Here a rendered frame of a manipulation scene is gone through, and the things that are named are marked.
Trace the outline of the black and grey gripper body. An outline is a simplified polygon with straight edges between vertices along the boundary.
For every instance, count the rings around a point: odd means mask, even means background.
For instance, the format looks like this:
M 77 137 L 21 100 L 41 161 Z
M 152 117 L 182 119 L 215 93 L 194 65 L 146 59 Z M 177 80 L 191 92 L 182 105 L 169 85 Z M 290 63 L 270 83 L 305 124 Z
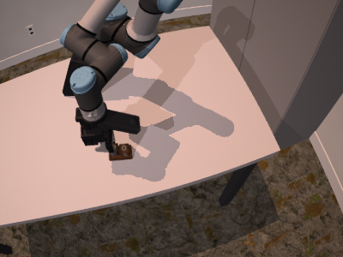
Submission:
M 81 139 L 85 146 L 95 146 L 98 145 L 99 142 L 105 142 L 106 138 L 110 138 L 110 141 L 112 141 L 112 130 L 108 128 L 100 128 L 98 127 L 98 124 L 102 123 L 106 116 L 107 116 L 108 110 L 107 106 L 105 104 L 105 113 L 104 115 L 96 121 L 87 121 L 84 119 L 83 116 L 80 117 L 81 111 L 78 108 L 75 109 L 75 121 L 78 123 L 79 121 L 82 121 L 80 123 L 81 125 Z M 96 124 L 96 125 L 89 125 L 89 124 Z M 84 125 L 84 126 L 83 126 Z

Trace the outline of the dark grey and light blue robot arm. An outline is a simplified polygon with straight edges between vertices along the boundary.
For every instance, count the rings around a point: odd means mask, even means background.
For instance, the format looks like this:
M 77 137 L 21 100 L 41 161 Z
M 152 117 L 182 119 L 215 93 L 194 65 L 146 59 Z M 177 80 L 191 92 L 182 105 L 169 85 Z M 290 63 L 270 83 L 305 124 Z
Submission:
M 139 0 L 132 19 L 120 0 L 95 0 L 77 24 L 64 29 L 60 43 L 89 65 L 76 69 L 69 80 L 84 119 L 92 122 L 104 115 L 101 90 L 124 66 L 127 51 L 143 59 L 160 41 L 155 25 L 162 14 L 172 13 L 182 1 Z M 98 127 L 129 134 L 141 131 L 138 116 L 112 110 Z

